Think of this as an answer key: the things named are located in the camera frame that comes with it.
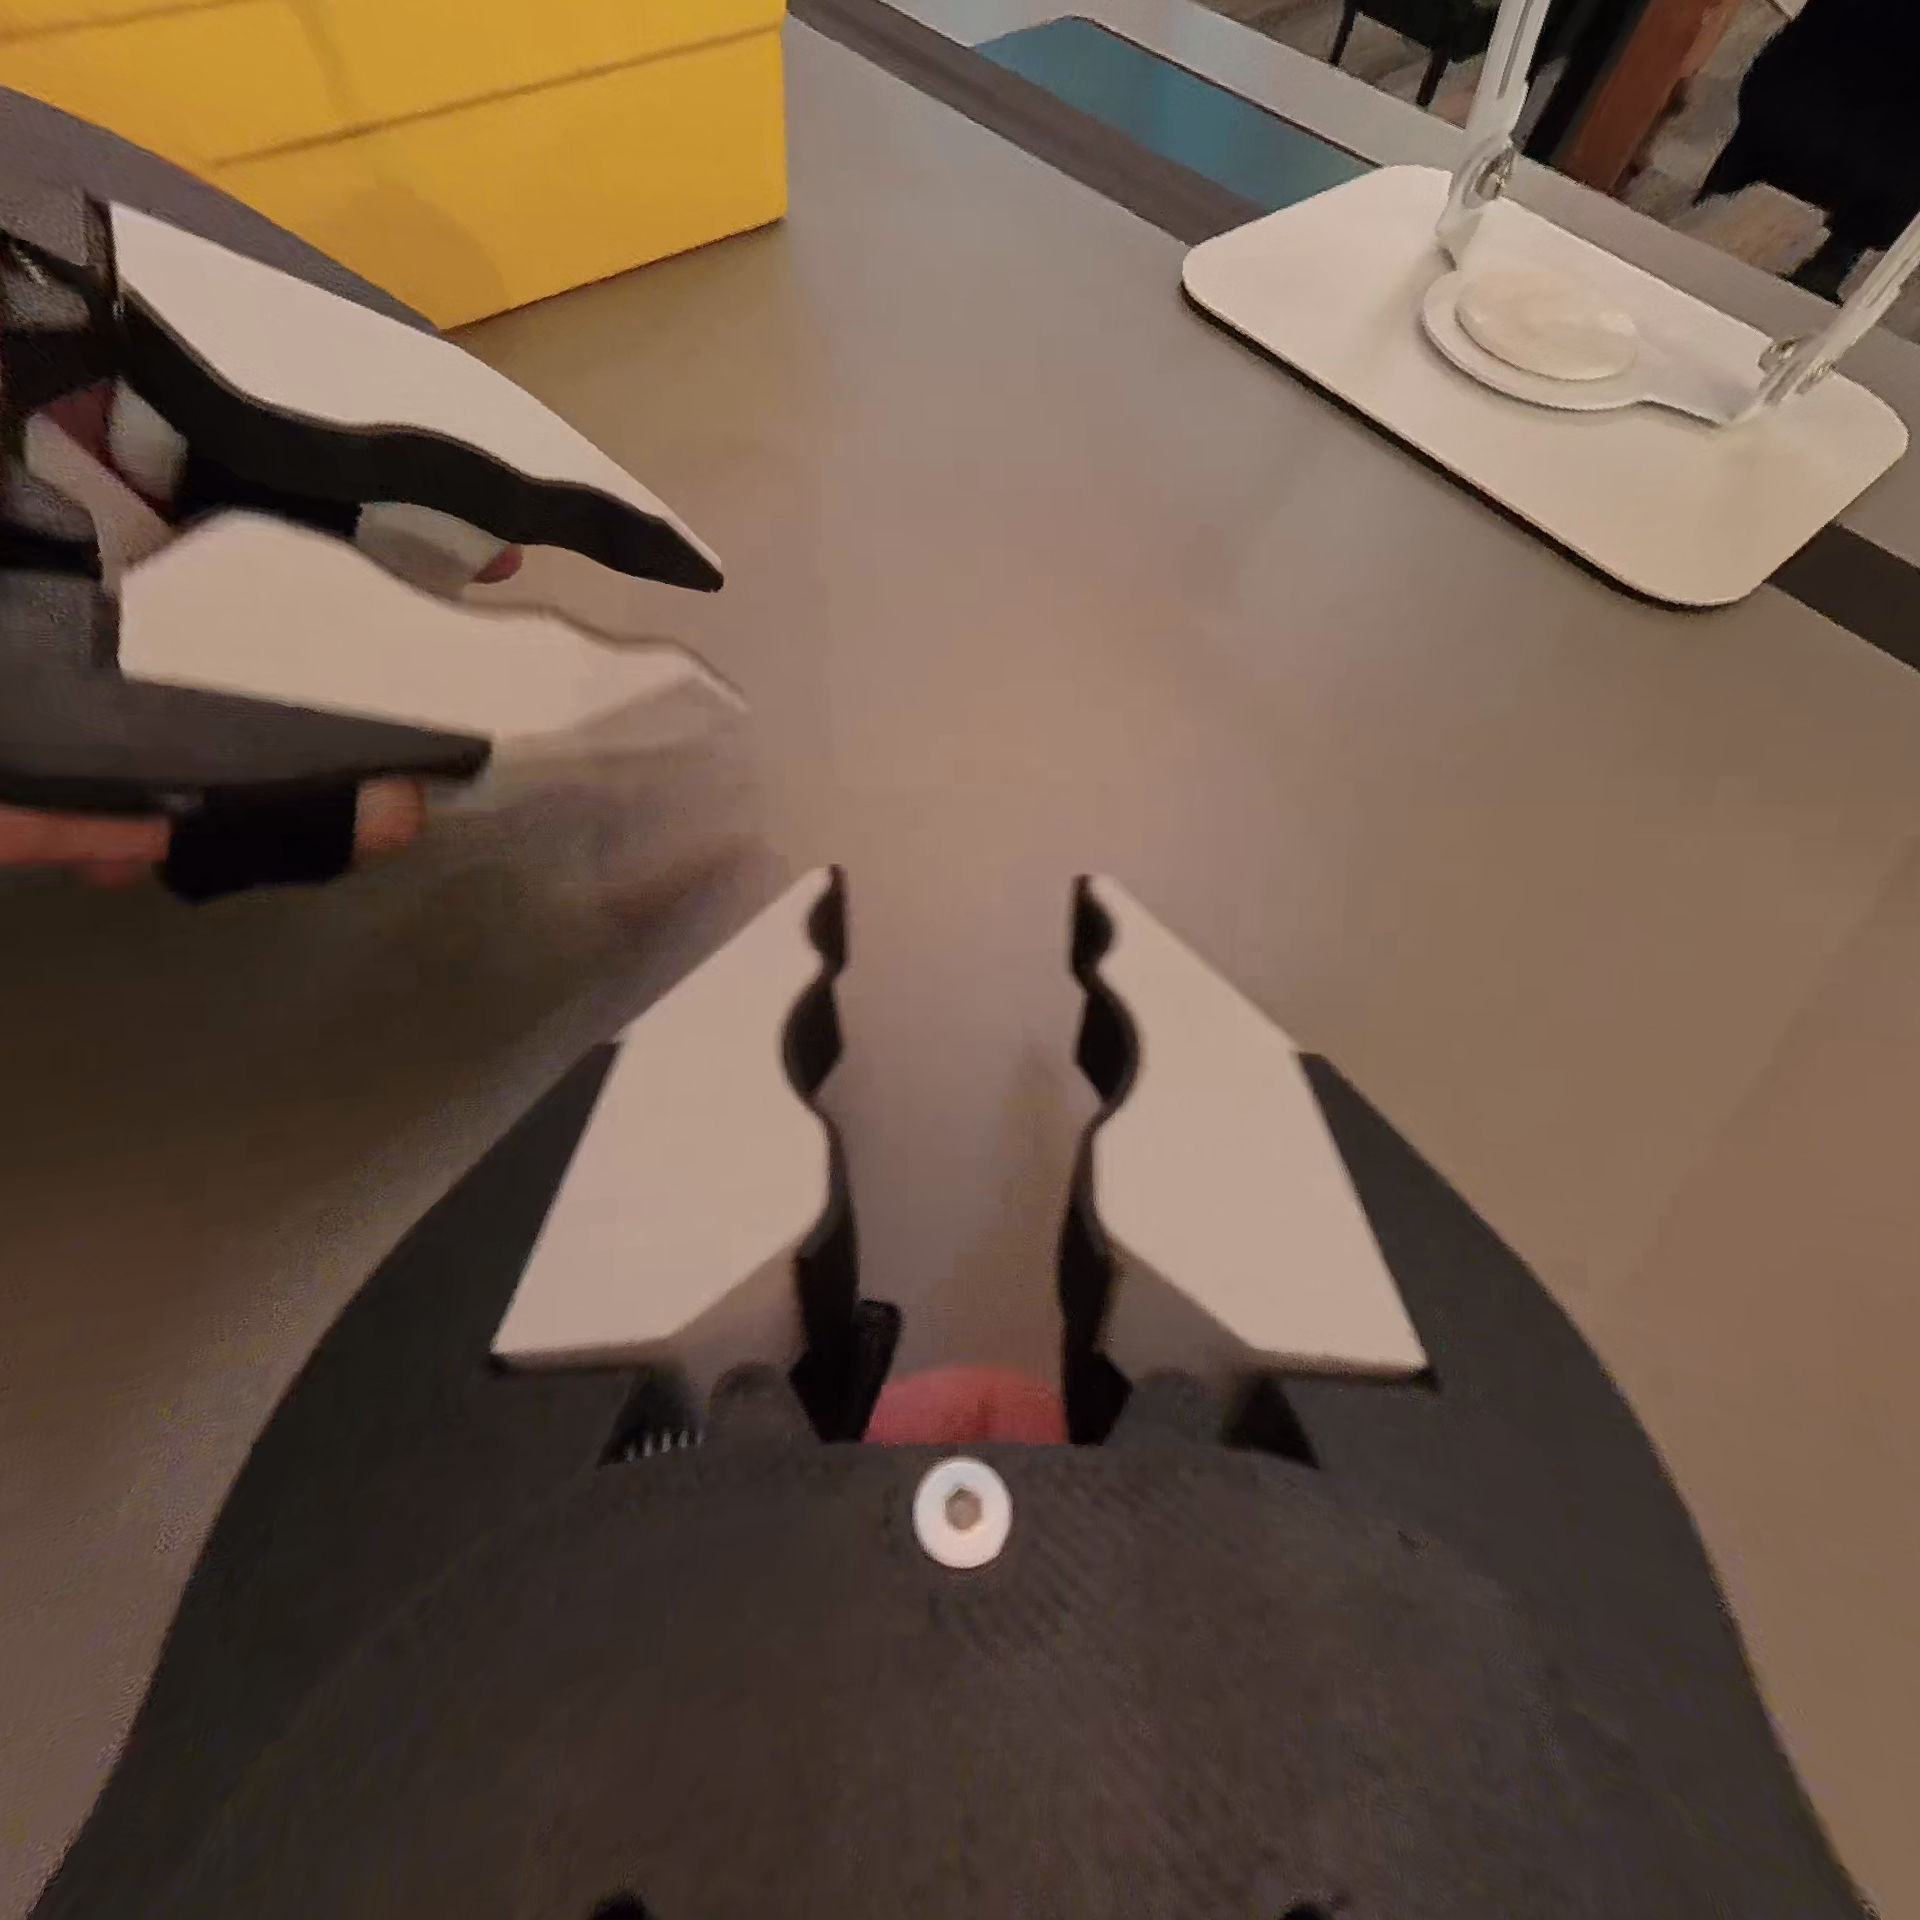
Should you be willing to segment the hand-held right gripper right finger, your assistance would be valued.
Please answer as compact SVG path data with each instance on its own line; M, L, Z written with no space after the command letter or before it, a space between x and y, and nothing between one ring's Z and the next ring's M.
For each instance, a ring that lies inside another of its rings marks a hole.
M1059 1253L1064 1391L1153 1376L1405 1384L1426 1346L1289 1032L1109 876L1073 885L1096 1111Z

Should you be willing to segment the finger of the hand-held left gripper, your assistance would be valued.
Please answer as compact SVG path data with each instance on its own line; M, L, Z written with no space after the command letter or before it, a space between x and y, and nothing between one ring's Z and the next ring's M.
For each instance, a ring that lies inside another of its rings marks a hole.
M612 744L664 714L747 711L673 637L584 618L575 591L597 567L548 563L444 597L345 543L227 514L120 577L117 659L132 682L489 744Z
M105 241L114 372L242 481L722 587L709 543L649 487L459 346L123 203Z

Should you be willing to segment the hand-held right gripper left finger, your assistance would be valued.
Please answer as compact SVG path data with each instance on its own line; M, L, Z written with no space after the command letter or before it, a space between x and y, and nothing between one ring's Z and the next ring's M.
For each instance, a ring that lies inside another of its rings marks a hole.
M739 1364L804 1405L867 1388L842 1058L849 882L820 867L627 1027L492 1338L515 1371L637 1364L705 1402Z

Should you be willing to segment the yellow plastic bin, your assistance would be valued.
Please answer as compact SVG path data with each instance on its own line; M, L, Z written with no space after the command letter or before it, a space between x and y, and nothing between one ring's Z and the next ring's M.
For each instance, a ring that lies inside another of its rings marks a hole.
M781 3L5 3L2 82L444 330L777 225Z

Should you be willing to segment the person's left hand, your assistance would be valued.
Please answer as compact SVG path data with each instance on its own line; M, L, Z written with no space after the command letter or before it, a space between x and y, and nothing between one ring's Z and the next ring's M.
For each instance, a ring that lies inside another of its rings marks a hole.
M425 828L425 789L413 781L371 781L351 802L355 859L408 849ZM91 885L132 885L155 879L176 836L162 815L111 817L2 804L2 867L7 872L71 873Z

